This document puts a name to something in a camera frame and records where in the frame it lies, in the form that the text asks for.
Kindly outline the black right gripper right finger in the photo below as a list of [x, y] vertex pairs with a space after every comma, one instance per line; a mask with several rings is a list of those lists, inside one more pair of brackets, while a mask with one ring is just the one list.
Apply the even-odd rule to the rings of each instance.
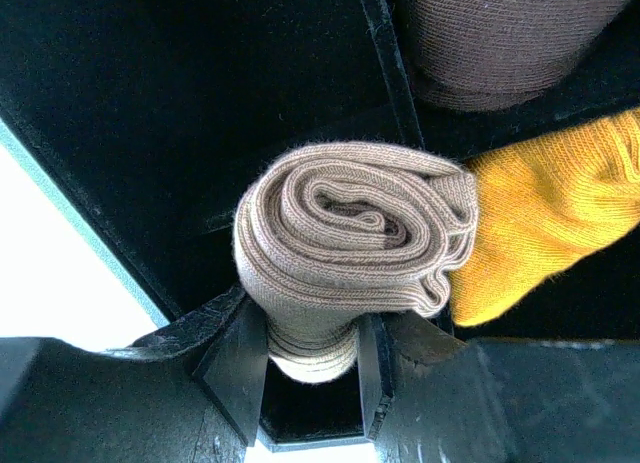
[[462, 342], [412, 313], [358, 329], [363, 430], [381, 462], [639, 458], [635, 342]]

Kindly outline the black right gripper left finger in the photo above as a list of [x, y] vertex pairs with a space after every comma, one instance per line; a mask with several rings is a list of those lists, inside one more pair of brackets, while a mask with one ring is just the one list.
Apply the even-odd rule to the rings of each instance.
[[1, 342], [5, 462], [240, 462], [256, 441], [265, 319], [240, 287], [132, 345]]

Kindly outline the tan ribbed sock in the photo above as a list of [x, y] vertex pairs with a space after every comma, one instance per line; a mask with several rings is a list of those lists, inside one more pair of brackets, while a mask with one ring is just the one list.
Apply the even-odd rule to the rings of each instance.
[[429, 153], [333, 142], [279, 157], [242, 196], [233, 227], [270, 359], [293, 380], [329, 382], [357, 360], [361, 316], [438, 315], [478, 219], [474, 175]]

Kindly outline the mustard yellow striped-cuff sock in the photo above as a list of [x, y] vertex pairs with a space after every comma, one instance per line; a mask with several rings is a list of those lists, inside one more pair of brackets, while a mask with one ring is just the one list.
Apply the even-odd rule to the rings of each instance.
[[483, 153], [467, 166], [480, 217], [471, 257], [450, 275], [458, 326], [500, 317], [639, 224], [636, 108]]

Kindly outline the dark brown striped-cuff sock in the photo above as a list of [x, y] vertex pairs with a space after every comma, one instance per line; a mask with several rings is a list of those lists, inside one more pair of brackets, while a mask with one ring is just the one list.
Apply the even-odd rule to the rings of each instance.
[[493, 111], [558, 84], [631, 0], [404, 0], [414, 94]]

